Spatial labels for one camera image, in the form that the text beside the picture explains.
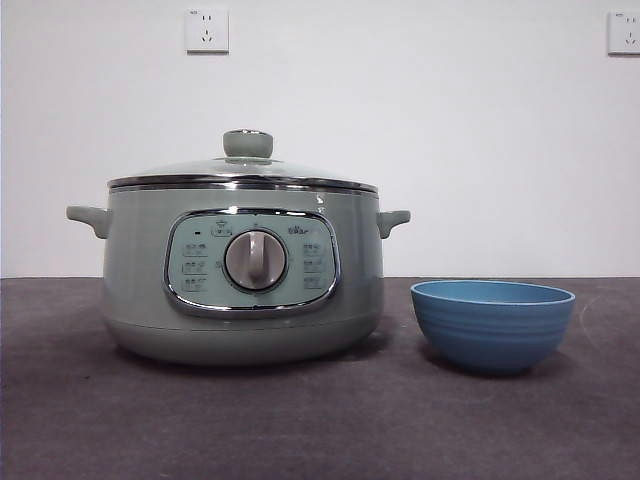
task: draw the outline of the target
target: control panel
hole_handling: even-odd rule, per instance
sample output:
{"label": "control panel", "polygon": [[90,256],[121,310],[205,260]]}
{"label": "control panel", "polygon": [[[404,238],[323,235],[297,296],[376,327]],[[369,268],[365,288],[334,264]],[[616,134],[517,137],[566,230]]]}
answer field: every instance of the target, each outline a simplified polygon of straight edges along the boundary
{"label": "control panel", "polygon": [[333,229],[320,215],[230,207],[176,222],[165,283],[190,309],[294,309],[327,297],[339,271]]}

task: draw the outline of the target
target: logo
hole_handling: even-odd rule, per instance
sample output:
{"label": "logo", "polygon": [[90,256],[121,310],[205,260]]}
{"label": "logo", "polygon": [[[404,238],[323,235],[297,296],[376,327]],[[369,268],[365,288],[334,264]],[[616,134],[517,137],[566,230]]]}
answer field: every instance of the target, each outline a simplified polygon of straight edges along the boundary
{"label": "logo", "polygon": [[309,230],[302,228],[299,225],[294,225],[293,227],[289,227],[289,235],[304,235]]}

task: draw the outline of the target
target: pot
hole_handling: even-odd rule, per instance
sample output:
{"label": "pot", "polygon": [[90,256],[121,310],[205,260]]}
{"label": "pot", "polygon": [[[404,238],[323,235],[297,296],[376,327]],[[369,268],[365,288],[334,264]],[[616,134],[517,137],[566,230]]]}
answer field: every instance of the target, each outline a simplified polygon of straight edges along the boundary
{"label": "pot", "polygon": [[273,138],[224,135],[224,158],[111,180],[107,209],[67,217],[106,240],[101,314],[116,342],[198,365],[298,360],[369,335],[381,239],[409,221],[374,186],[270,158]]}

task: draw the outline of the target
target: bowl rim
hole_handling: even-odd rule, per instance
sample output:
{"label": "bowl rim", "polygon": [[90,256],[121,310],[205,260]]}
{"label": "bowl rim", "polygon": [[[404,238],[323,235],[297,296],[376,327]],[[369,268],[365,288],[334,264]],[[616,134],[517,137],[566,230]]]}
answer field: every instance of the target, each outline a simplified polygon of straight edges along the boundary
{"label": "bowl rim", "polygon": [[[417,287],[421,286],[421,285],[429,285],[429,284],[435,284],[435,283],[491,283],[491,284],[503,284],[503,285],[523,285],[525,287],[536,287],[536,288],[542,288],[542,289],[546,289],[546,290],[555,290],[556,292],[561,292],[566,294],[568,297],[563,299],[563,300],[553,300],[553,301],[549,301],[549,302],[485,302],[482,300],[464,300],[464,299],[458,299],[458,298],[451,298],[451,297],[443,297],[440,295],[433,295],[430,293],[424,293],[421,292],[417,289]],[[539,284],[535,284],[535,283],[526,283],[526,282],[509,282],[509,281],[505,281],[505,280],[473,280],[473,279],[458,279],[458,280],[428,280],[426,282],[418,282],[415,283],[413,285],[411,285],[411,293],[412,294],[416,294],[418,296],[422,296],[422,297],[428,297],[428,298],[434,298],[437,300],[443,300],[443,301],[447,301],[447,302],[453,302],[453,303],[466,303],[466,304],[470,304],[470,305],[498,305],[498,306],[512,306],[512,307],[519,307],[519,306],[536,306],[536,305],[562,305],[565,303],[571,303],[573,301],[575,301],[576,296],[571,293],[569,290],[564,290],[562,288],[557,288],[557,287],[550,287],[548,285],[539,285]]]}

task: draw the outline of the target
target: silver knob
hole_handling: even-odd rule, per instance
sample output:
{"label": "silver knob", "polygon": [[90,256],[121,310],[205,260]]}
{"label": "silver knob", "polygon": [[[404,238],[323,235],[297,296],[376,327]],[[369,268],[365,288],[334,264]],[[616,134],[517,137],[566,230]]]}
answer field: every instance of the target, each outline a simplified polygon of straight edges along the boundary
{"label": "silver knob", "polygon": [[224,262],[229,277],[237,285],[248,290],[264,290],[284,273],[286,255],[273,235],[251,230],[231,241]]}
{"label": "silver knob", "polygon": [[269,158],[273,152],[273,137],[259,130],[231,130],[222,137],[222,145],[229,157]]}

